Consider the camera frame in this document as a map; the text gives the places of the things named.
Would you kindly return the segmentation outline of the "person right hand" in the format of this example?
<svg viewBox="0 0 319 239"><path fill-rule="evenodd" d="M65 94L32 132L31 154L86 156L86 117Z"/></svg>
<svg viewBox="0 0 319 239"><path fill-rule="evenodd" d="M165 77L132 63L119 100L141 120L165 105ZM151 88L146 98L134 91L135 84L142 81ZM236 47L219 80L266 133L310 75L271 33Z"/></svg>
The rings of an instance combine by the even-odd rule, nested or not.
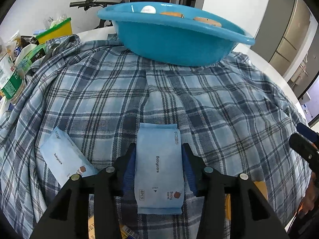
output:
<svg viewBox="0 0 319 239"><path fill-rule="evenodd" d="M298 210L298 218L303 218L309 211L313 210L315 206L315 202L318 198L318 188L315 186L315 180L316 174L312 172L308 188Z"/></svg>

